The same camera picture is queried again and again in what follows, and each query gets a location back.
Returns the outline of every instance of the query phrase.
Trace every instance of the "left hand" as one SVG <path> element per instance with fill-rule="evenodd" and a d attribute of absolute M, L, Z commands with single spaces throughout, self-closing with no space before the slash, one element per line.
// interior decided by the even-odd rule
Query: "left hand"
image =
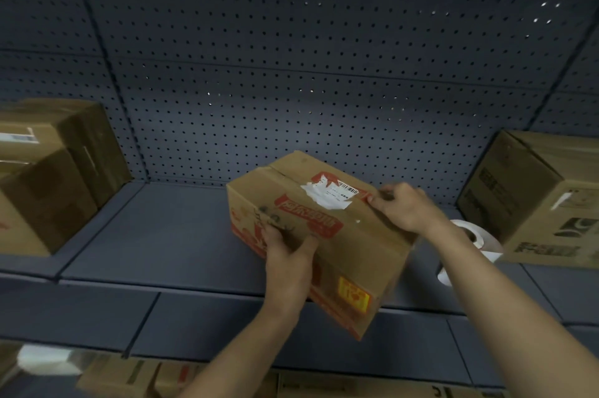
<path fill-rule="evenodd" d="M 264 309 L 275 316 L 289 318 L 295 325 L 304 306 L 312 280 L 312 259 L 318 239 L 308 235 L 291 252 L 281 232 L 271 225 L 262 228 L 266 241 L 266 296 Z"/>

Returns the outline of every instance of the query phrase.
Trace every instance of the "tape roll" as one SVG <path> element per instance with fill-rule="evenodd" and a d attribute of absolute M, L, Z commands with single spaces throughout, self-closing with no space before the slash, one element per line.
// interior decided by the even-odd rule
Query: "tape roll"
<path fill-rule="evenodd" d="M 451 220 L 451 222 L 466 231 L 466 233 L 469 234 L 468 238 L 475 247 L 478 248 L 492 263 L 503 255 L 503 247 L 501 246 L 501 243 L 499 243 L 499 240 L 480 226 L 464 220 Z M 437 278 L 445 286 L 451 286 L 451 281 L 449 281 L 449 276 L 445 271 L 445 267 L 441 268 L 441 271 L 437 274 Z"/>

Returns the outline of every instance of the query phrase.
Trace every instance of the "pegboard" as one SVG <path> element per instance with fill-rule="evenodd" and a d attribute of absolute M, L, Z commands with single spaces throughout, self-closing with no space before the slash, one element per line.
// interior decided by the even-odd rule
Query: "pegboard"
<path fill-rule="evenodd" d="M 599 95 L 599 28 L 595 28 L 559 85 L 560 91 Z"/>
<path fill-rule="evenodd" d="M 0 0 L 0 48 L 100 56 L 83 0 Z"/>
<path fill-rule="evenodd" d="M 152 180 L 223 185 L 296 149 L 453 203 L 500 128 L 544 92 L 123 59 L 114 71 Z"/>
<path fill-rule="evenodd" d="M 531 130 L 599 137 L 599 95 L 565 92 L 552 94 Z"/>
<path fill-rule="evenodd" d="M 90 0 L 112 58 L 549 88 L 596 0 Z"/>
<path fill-rule="evenodd" d="M 146 177 L 131 127 L 104 61 L 97 57 L 0 52 L 0 100 L 58 97 L 100 102 L 127 164 L 137 179 Z"/>

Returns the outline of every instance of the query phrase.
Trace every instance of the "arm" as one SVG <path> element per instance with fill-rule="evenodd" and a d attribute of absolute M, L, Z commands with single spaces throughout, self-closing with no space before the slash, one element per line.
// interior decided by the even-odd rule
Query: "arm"
<path fill-rule="evenodd" d="M 291 253 L 274 227 L 267 225 L 263 235 L 268 247 L 261 310 L 179 398 L 251 398 L 297 324 L 310 290 L 318 240 L 309 236 Z"/>
<path fill-rule="evenodd" d="M 582 398 L 599 390 L 599 360 L 501 273 L 421 189 L 385 186 L 370 204 L 437 249 L 468 319 L 507 388 L 521 398 Z"/>

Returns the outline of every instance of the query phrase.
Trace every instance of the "packing tape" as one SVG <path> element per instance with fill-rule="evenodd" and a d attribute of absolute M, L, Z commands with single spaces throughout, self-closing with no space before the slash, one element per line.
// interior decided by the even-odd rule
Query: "packing tape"
<path fill-rule="evenodd" d="M 468 234 L 468 238 L 472 241 L 476 248 L 480 250 L 485 258 L 492 263 L 501 258 L 503 255 L 503 247 L 499 240 L 490 235 L 487 231 L 474 223 L 469 223 L 464 220 L 451 220 L 453 224 L 461 227 Z M 437 274 L 438 280 L 445 286 L 451 286 L 449 276 L 445 271 L 445 267 L 441 267 L 441 271 Z"/>

